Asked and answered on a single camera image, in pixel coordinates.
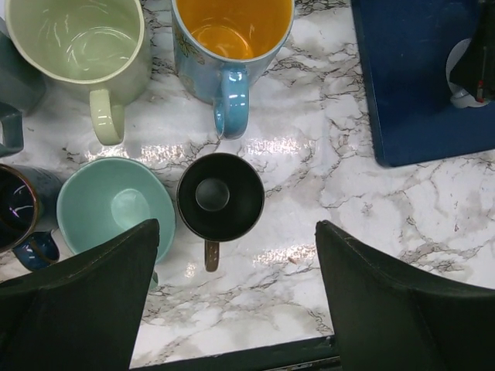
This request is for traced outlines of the small navy mug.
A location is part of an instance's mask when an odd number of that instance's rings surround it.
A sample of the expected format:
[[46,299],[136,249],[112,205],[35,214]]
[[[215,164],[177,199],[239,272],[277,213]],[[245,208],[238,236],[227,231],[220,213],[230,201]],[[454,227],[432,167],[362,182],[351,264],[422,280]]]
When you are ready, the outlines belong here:
[[51,233],[62,184],[45,169],[1,165],[1,252],[13,252],[29,271],[60,259]]

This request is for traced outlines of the light green mug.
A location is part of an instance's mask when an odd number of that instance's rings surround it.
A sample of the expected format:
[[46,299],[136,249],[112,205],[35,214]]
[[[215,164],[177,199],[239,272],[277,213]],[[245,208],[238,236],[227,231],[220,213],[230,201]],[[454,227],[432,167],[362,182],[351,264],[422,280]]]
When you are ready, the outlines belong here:
[[152,73],[141,2],[7,1],[5,22],[28,63],[89,104],[99,142],[122,143],[125,106]]

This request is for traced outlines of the dark grey blue mug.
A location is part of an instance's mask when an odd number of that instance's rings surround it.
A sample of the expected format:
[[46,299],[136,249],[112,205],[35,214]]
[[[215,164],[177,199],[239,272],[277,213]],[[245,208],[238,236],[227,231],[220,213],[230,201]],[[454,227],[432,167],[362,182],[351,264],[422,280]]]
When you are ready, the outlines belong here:
[[5,21],[1,21],[1,156],[24,148],[22,116],[41,101],[46,92],[42,74],[16,49]]

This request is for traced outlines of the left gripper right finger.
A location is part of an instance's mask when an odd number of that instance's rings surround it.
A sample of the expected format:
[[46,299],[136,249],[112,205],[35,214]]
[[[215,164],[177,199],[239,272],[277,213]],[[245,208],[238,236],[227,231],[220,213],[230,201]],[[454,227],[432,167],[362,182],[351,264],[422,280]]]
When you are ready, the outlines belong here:
[[423,271],[328,220],[316,249],[345,370],[492,370],[494,291]]

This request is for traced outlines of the sage green mug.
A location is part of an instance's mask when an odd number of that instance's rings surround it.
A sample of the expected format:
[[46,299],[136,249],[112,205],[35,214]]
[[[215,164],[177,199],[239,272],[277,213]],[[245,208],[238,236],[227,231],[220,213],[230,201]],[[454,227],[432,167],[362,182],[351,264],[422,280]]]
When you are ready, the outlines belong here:
[[72,254],[156,219],[155,262],[159,263],[169,252],[176,231],[176,213],[165,186],[148,167],[128,158],[100,158],[72,174],[58,195],[56,218]]

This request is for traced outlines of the butterfly blue mug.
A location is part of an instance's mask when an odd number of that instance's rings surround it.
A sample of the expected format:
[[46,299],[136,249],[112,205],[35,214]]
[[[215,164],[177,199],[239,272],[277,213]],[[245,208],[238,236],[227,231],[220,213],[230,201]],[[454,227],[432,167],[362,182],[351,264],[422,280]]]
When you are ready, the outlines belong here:
[[220,138],[248,127],[250,89],[285,43],[293,0],[172,2],[176,72],[195,98],[213,107]]

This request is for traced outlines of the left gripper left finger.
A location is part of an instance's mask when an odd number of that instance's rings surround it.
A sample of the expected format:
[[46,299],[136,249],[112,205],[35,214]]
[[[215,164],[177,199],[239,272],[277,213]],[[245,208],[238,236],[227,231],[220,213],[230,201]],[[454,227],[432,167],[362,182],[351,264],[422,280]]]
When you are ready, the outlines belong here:
[[3,370],[127,370],[152,279],[146,220],[52,267],[1,284]]

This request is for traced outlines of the grey white mug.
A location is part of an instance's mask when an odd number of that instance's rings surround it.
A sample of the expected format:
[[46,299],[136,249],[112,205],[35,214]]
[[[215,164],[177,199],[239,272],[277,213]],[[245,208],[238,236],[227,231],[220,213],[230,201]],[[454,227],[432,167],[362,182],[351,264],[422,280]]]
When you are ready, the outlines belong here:
[[450,52],[445,74],[455,108],[479,108],[488,104],[484,88],[486,80],[486,47],[471,46],[471,39],[458,42]]

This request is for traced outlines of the brown striped mug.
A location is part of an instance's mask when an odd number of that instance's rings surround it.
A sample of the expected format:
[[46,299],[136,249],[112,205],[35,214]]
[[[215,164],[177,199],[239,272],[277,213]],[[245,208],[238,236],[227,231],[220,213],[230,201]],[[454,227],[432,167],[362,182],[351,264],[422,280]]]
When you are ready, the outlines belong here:
[[212,153],[186,169],[176,197],[183,222],[204,240],[206,271],[214,272],[220,262],[220,243],[241,238],[259,221],[265,189],[259,174],[243,158]]

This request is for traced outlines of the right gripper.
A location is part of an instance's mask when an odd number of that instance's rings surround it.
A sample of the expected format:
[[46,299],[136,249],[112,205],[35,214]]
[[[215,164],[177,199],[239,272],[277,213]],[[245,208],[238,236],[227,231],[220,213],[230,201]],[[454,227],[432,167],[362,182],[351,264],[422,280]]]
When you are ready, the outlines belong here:
[[480,104],[494,101],[494,1],[479,1],[480,19],[466,51],[454,65],[450,82]]

